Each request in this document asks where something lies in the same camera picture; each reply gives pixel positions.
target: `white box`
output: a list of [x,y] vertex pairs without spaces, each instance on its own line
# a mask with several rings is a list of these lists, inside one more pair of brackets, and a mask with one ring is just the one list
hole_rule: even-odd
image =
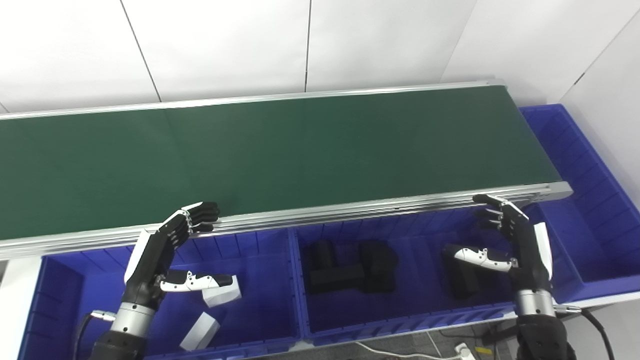
[[220,323],[209,314],[202,313],[180,343],[180,347],[187,351],[205,348],[218,332],[218,329],[220,329]]
[[214,307],[242,298],[240,285],[238,285],[238,279],[235,275],[233,276],[233,278],[234,283],[231,285],[223,286],[221,288],[202,290],[202,298],[204,299],[204,302],[207,303],[207,306]]

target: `robotic hand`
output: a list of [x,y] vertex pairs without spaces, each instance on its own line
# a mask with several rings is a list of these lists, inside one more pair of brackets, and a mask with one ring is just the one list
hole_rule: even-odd
[[95,342],[90,360],[139,360],[147,332],[168,291],[195,291],[231,285],[231,275],[171,270],[175,250],[194,233],[209,232],[220,211],[215,202],[199,202],[176,211],[154,233],[142,231],[131,253],[118,313],[102,316],[111,329]]
[[444,254],[490,270],[506,272],[515,290],[519,359],[571,359],[566,329],[556,317],[551,296],[551,248],[544,222],[531,224],[511,201],[475,195],[474,202],[490,207],[476,211],[480,226],[497,229],[511,243],[513,256],[492,249],[448,244]]

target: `white wall panel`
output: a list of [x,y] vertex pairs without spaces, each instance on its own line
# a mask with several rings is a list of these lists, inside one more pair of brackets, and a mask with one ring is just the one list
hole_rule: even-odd
[[3,1],[0,18],[9,111],[157,101],[118,1]]
[[307,91],[437,83],[475,0],[313,0]]
[[482,0],[443,82],[502,78],[518,104],[557,102],[640,8],[639,0]]
[[163,101],[304,89],[308,1],[124,4]]
[[562,103],[640,209],[640,13]]

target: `connector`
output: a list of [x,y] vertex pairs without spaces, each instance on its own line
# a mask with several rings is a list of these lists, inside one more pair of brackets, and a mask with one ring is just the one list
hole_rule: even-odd
[[116,320],[115,313],[112,313],[111,311],[105,311],[105,310],[93,310],[91,312],[91,316],[96,319],[104,320],[106,322],[114,322]]
[[554,309],[558,314],[580,314],[582,309],[573,305],[554,305]]

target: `blue storage crate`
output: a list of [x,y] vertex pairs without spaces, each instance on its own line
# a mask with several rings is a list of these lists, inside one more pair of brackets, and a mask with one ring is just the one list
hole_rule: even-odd
[[[372,218],[292,229],[298,244],[298,288],[305,337],[315,345],[383,336],[501,317],[509,311],[508,278],[487,272],[484,290],[456,300],[444,275],[440,251],[445,243],[467,243],[506,249],[496,231],[477,231],[471,209]],[[334,244],[339,265],[358,262],[358,242],[385,240],[399,256],[396,290],[362,293],[356,289],[306,294],[304,273],[314,241]]]
[[521,109],[571,197],[528,209],[547,222],[559,302],[640,291],[640,215],[560,104]]
[[[76,325],[93,309],[117,311],[132,247],[46,256],[20,351],[21,360],[67,360]],[[202,293],[168,293],[152,322],[145,359],[240,359],[282,352],[301,339],[286,229],[187,241],[172,268],[236,274],[243,297],[209,309]],[[209,347],[179,344],[202,312],[220,330]],[[86,359],[110,323],[93,320],[81,343]]]

